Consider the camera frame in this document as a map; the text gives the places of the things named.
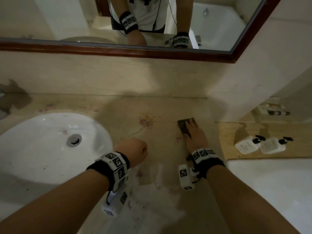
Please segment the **toiletry bottle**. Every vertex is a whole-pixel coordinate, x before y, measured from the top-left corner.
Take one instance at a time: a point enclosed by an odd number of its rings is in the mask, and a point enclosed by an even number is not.
[[[288,141],[294,141],[291,137],[283,137],[283,139],[269,138],[265,142],[261,143],[261,152],[264,154],[279,153],[286,149]]]
[[[260,147],[260,142],[265,141],[266,139],[263,136],[256,135],[256,138],[253,139],[252,136],[248,136],[246,139],[241,140],[235,144],[236,149],[238,149],[242,154],[248,154],[255,152]]]

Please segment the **mirror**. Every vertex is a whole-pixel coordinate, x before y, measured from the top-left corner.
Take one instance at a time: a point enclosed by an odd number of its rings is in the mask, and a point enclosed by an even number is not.
[[[263,23],[279,0],[272,2]],[[174,58],[172,52],[182,51],[232,54],[268,3],[268,0],[0,0],[0,37],[2,43],[14,39],[15,43],[43,44],[40,41],[51,40],[70,46],[171,51],[170,57],[163,58]],[[162,58],[160,53],[145,57]]]

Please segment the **sink drain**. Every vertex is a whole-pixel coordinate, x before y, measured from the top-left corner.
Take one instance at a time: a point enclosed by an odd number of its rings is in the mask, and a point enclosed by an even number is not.
[[[81,135],[79,134],[73,134],[67,139],[67,145],[69,147],[76,147],[79,145],[82,141]]]

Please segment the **white t-shirt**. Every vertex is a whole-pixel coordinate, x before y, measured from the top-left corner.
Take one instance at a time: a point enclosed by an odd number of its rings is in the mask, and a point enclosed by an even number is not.
[[[128,0],[130,12],[137,19],[138,29],[145,31],[153,30],[153,24],[156,20],[158,8],[159,12],[156,21],[156,28],[154,30],[159,30],[166,24],[168,3],[169,0],[151,0],[146,6],[142,0],[134,0],[134,3],[130,3]],[[112,17],[119,23],[119,18],[111,3],[110,10]]]

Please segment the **person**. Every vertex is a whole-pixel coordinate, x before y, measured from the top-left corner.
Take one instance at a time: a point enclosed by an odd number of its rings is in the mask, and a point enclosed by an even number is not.
[[[176,0],[177,37],[187,47],[194,0]],[[114,30],[124,31],[129,45],[146,46],[141,32],[164,33],[169,0],[110,0],[111,24]]]
[[[191,135],[184,135],[190,153],[209,148],[204,132],[196,123],[190,120],[186,122],[186,126]],[[130,168],[141,164],[148,153],[146,142],[135,138],[120,142],[114,150],[127,157]],[[206,163],[201,166],[201,172],[206,167],[204,177],[233,234],[299,234],[275,208],[220,161],[216,156],[202,161]],[[0,222],[0,233],[77,233],[88,214],[111,186],[110,178],[96,170],[97,168],[87,169],[19,209]]]

